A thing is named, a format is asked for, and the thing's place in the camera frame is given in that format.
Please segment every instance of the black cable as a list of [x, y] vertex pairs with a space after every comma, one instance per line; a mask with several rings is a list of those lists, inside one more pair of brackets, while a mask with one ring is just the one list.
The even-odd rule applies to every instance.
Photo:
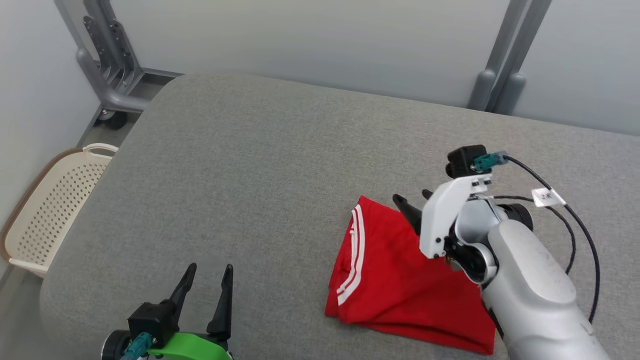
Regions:
[[[514, 164], [516, 164], [519, 167], [523, 168], [528, 173], [530, 173], [533, 177], [535, 177], [536, 180], [538, 180], [545, 188], [551, 190], [551, 186], [546, 181], [544, 181], [542, 179], [542, 177], [540, 177], [540, 175], [536, 174], [535, 171], [531, 170], [527, 165], [524, 165], [519, 160], [514, 159], [514, 158], [512, 158], [511, 156], [508, 156], [508, 155], [503, 156], [503, 158], [505, 160], [512, 161]], [[578, 226], [580, 227], [580, 229], [582, 229], [582, 232], [584, 233], [584, 236], [587, 238], [587, 242], [589, 243], [589, 247], [591, 247], [591, 253], [593, 255], [593, 264], [594, 264], [595, 270], [596, 270], [596, 284], [595, 284], [595, 289], [594, 289], [594, 292], [593, 292], [593, 304], [591, 305], [591, 312], [589, 313], [589, 322], [593, 322], [593, 317], [594, 317], [594, 315], [596, 313], [596, 307], [598, 307], [598, 297], [600, 296], [600, 260], [598, 259], [598, 251], [596, 250], [596, 245], [593, 243], [593, 239], [591, 238], [591, 234], [589, 234], [589, 231], [587, 230], [587, 227], [584, 225], [584, 223], [582, 222], [582, 220], [580, 219], [578, 214], [576, 214], [575, 211], [568, 204], [565, 204], [564, 208], [569, 212], [569, 214], [571, 214], [571, 216], [578, 223]]]
[[[516, 196], [516, 195], [496, 195], [493, 198], [534, 202], [533, 199], [530, 199], [528, 197]], [[573, 267], [573, 260], [575, 259], [575, 233], [573, 233], [573, 228], [571, 227], [571, 224], [569, 224], [569, 221], [567, 221], [567, 219], [565, 219], [565, 217], [562, 216], [562, 214], [560, 214], [558, 210], [548, 206], [545, 206], [545, 209], [551, 211], [553, 214], [555, 214], [555, 216], [557, 216], [564, 223], [564, 226], [566, 226], [566, 229], [567, 231], [569, 231], [569, 235], [571, 236], [571, 256], [569, 257], [569, 265], [566, 266], [566, 270], [564, 271], [567, 275], [569, 275], [569, 272], [571, 271], [571, 267]]]

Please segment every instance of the teal connector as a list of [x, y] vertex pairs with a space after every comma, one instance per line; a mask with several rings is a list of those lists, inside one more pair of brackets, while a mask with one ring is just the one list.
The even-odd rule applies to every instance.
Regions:
[[475, 172], [485, 172], [491, 170], [495, 165], [504, 165], [508, 162], [508, 160], [504, 159], [506, 154], [506, 151], [499, 151], [479, 156], [474, 159], [472, 170]]
[[141, 332], [132, 342], [129, 344], [126, 350], [124, 350], [124, 356], [122, 359], [137, 359], [142, 357], [149, 351], [153, 345], [153, 339], [148, 332]]

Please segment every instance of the folded red fabric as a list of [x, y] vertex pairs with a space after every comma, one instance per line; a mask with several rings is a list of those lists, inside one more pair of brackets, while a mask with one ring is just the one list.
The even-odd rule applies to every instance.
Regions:
[[324, 313], [349, 324], [493, 353], [495, 326], [480, 289], [444, 259], [427, 259], [400, 212], [364, 196], [351, 221], [329, 283]]

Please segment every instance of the caster wheel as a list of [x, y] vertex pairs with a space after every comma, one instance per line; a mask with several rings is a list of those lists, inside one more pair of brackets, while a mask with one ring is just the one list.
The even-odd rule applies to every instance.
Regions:
[[101, 360], [119, 360], [129, 346], [131, 333], [128, 330], [116, 330], [102, 345]]
[[116, 111], [113, 116], [104, 121], [111, 130], [118, 130], [125, 126], [127, 123], [127, 113], [123, 111]]

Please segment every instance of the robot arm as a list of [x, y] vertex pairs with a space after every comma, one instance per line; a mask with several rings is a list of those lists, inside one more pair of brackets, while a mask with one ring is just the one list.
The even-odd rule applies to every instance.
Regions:
[[609, 359], [575, 302], [575, 287], [533, 234], [529, 212], [482, 195], [490, 167], [474, 168], [482, 145], [449, 154], [452, 181], [440, 185], [422, 211], [394, 195], [430, 259], [445, 256], [481, 287], [482, 299], [509, 358]]

